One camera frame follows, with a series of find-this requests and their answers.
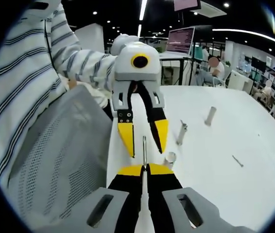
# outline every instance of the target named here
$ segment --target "monitor screen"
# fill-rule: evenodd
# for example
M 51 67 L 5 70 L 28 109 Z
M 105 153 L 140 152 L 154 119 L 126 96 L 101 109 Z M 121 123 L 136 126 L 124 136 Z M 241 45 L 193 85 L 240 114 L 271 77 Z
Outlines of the monitor screen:
M 200 0 L 174 0 L 174 11 L 201 9 Z
M 265 73 L 265 71 L 266 71 L 266 62 L 263 62 L 255 57 L 252 57 L 251 65 L 252 65 L 252 67 L 262 71 L 263 73 Z
M 167 51 L 189 54 L 195 28 L 181 28 L 169 32 Z

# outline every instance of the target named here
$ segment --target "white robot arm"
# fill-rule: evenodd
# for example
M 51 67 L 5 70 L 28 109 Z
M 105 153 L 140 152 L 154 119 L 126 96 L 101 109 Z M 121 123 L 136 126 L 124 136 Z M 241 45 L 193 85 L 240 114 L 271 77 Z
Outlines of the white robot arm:
M 122 37 L 115 41 L 129 39 Z M 115 81 L 112 104 L 117 112 L 119 134 L 131 157 L 134 157 L 133 112 L 131 95 L 135 87 L 144 101 L 147 119 L 158 150 L 166 147 L 168 121 L 165 117 L 164 98 L 160 93 L 161 65 L 157 50 L 142 42 L 124 43 L 115 62 Z

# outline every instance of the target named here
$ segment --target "gray chair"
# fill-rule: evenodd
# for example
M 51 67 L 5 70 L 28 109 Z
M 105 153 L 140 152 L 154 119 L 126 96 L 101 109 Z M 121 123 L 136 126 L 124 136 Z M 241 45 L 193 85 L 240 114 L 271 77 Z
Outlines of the gray chair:
M 40 115 L 27 133 L 7 190 L 11 206 L 31 230 L 70 218 L 73 207 L 106 186 L 111 129 L 112 121 L 82 85 Z

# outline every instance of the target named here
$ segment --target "black ceiling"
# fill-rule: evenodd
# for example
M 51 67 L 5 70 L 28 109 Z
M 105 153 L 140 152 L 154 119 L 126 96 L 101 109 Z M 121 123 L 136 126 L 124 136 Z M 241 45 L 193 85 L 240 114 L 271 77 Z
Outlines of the black ceiling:
M 96 22 L 103 26 L 105 42 L 114 39 L 120 33 L 136 35 L 139 24 L 142 24 L 141 36 L 153 36 L 155 32 L 162 32 L 161 36 L 168 37 L 169 26 L 177 29 L 194 25 L 212 25 L 213 28 L 241 29 L 275 38 L 271 24 L 263 11 L 263 6 L 267 6 L 275 16 L 275 0 L 204 0 L 227 13 L 215 18 L 195 16 L 188 10 L 175 12 L 173 0 L 148 0 L 144 20 L 140 22 L 138 18 L 141 2 L 142 0 L 62 0 L 70 25 L 78 29 Z M 229 8 L 223 6 L 225 2 L 230 4 Z M 214 38 L 215 41 L 224 42 L 226 37 L 242 44 L 245 44 L 246 40 L 247 45 L 275 56 L 275 42 L 259 36 L 214 32 L 209 38 L 204 39 L 210 41 Z

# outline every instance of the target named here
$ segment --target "metal cylinder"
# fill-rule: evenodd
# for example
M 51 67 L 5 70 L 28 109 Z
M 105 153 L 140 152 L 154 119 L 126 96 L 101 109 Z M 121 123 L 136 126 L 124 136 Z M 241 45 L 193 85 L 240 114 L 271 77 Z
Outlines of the metal cylinder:
M 143 136 L 143 166 L 144 166 L 144 169 L 146 169 L 146 166 L 147 166 L 146 136 Z
M 209 115 L 207 116 L 207 118 L 205 120 L 205 124 L 207 126 L 211 126 L 211 123 L 212 123 L 212 120 L 214 118 L 215 112 L 216 112 L 216 108 L 215 107 L 211 107 Z
M 178 145 L 182 145 L 183 144 L 183 140 L 184 140 L 184 136 L 185 136 L 185 133 L 187 132 L 187 124 L 185 124 L 184 122 L 182 122 L 182 125 L 181 125 L 181 130 L 180 130 L 180 133 L 177 137 L 177 140 L 176 140 L 176 143 Z
M 169 152 L 163 161 L 163 166 L 167 166 L 171 170 L 175 161 L 176 154 L 174 152 Z

